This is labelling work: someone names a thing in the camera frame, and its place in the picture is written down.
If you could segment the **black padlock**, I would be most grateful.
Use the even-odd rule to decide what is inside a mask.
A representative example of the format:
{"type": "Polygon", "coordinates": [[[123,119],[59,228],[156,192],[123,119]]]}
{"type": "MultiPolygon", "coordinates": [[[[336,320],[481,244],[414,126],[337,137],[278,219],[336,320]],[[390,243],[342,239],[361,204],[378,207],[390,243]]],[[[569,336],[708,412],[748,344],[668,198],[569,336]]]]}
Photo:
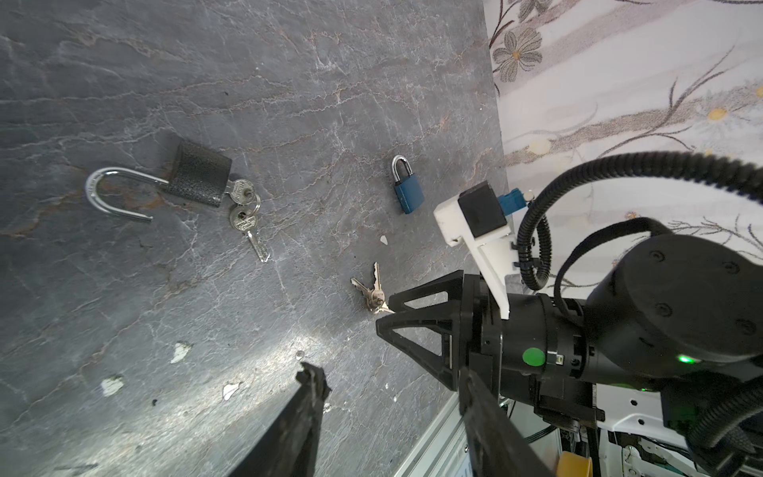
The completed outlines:
{"type": "Polygon", "coordinates": [[[85,181],[85,198],[99,212],[138,222],[153,218],[111,206],[99,195],[99,184],[108,177],[122,177],[154,185],[168,194],[218,208],[228,188],[232,159],[192,141],[180,140],[168,180],[124,167],[105,167],[85,181]]]}

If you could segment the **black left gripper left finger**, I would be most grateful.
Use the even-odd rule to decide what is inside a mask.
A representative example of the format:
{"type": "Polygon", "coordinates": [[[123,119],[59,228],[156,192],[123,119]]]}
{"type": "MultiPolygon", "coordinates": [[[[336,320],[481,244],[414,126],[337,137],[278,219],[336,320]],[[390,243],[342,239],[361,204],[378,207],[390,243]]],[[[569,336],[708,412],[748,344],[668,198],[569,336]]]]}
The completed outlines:
{"type": "Polygon", "coordinates": [[[300,387],[232,476],[301,476],[315,473],[324,405],[331,393],[322,368],[307,362],[300,387]]]}

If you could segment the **silver keys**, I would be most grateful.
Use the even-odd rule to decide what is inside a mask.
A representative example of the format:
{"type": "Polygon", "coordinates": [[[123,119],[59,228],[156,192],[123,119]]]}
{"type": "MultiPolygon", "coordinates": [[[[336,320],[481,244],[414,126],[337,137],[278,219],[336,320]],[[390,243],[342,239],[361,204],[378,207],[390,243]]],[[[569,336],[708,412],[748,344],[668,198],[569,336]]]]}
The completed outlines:
{"type": "Polygon", "coordinates": [[[229,216],[230,224],[248,239],[258,259],[261,262],[268,262],[271,254],[258,232],[258,210],[261,199],[254,191],[254,184],[246,179],[230,180],[226,193],[234,202],[234,208],[229,216]]]}

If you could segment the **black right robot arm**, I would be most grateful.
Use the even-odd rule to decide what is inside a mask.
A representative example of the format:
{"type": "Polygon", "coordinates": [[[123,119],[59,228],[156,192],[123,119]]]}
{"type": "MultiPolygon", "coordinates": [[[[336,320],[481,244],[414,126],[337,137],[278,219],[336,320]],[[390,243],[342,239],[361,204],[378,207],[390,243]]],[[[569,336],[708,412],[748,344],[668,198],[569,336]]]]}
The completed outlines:
{"type": "Polygon", "coordinates": [[[762,470],[762,268],[704,238],[653,235],[585,299],[510,294],[456,271],[395,294],[378,335],[448,389],[474,373],[496,398],[573,429],[606,419],[597,385],[661,398],[661,421],[713,476],[762,470]]]}

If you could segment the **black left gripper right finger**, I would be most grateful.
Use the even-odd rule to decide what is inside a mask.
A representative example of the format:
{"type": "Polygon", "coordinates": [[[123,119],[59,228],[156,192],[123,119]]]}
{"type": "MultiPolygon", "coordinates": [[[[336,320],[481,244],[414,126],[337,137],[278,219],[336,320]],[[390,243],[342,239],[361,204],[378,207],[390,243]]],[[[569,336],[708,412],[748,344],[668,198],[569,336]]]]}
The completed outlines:
{"type": "Polygon", "coordinates": [[[474,476],[552,477],[497,398],[468,368],[459,372],[458,395],[474,476]]]}

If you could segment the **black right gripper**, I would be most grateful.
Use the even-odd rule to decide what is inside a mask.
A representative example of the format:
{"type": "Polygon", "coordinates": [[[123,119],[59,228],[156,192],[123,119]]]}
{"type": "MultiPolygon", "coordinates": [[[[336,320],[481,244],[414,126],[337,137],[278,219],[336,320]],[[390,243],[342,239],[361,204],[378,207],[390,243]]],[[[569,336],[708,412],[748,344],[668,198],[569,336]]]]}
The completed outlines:
{"type": "Polygon", "coordinates": [[[503,319],[485,280],[457,270],[394,294],[377,335],[450,391],[458,367],[476,373],[494,397],[530,405],[549,423],[603,421],[582,378],[590,351],[583,328],[546,294],[510,293],[508,300],[503,319]]]}

